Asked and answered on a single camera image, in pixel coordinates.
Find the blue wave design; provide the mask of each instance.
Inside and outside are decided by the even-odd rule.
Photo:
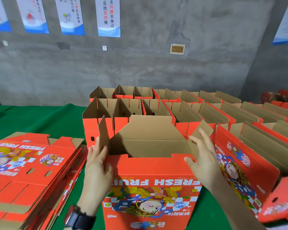
[[[35,33],[35,34],[49,34],[47,23],[44,23],[40,26],[31,27],[25,25],[24,28],[26,29],[26,32],[28,33]]]
[[[272,45],[288,44],[288,38],[275,38]]]
[[[121,37],[121,27],[114,28],[113,30],[100,30],[98,29],[98,36],[105,36],[105,37]]]
[[[9,21],[6,21],[6,22],[0,24],[0,31],[12,32]]]
[[[61,27],[61,30],[62,30],[62,34],[85,35],[83,24],[75,28]]]

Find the oval hole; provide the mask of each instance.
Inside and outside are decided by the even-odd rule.
[[[35,170],[34,168],[33,168],[33,169],[30,169],[30,170],[27,172],[27,174],[31,174],[34,170]]]
[[[52,170],[48,171],[48,172],[45,174],[45,177],[48,177],[51,173],[52,173]]]

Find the green fabric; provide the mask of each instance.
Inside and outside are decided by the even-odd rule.
[[[85,138],[82,113],[85,107],[68,104],[63,107],[15,106],[0,109],[0,139],[16,131],[50,134],[52,138],[69,136]],[[76,204],[82,191],[82,170],[67,202],[52,230],[64,228],[63,219],[69,206]],[[102,207],[97,213],[93,229],[105,229]],[[187,229],[231,229],[228,221],[211,193],[203,187]]]

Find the person's right hand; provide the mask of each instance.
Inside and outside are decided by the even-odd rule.
[[[199,151],[199,158],[194,162],[191,158],[185,157],[184,160],[192,170],[194,176],[212,193],[217,191],[219,186],[225,182],[219,162],[216,158],[216,152],[210,137],[199,129],[203,140],[194,136],[189,136],[192,142],[196,143]]]

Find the person's left hand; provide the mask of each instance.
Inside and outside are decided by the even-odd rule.
[[[104,147],[100,154],[99,137],[96,139],[94,150],[88,149],[88,159],[85,166],[85,176],[81,197],[77,203],[82,213],[95,216],[97,210],[109,193],[113,181],[113,168],[107,164],[104,168],[104,160],[107,157],[108,148]]]

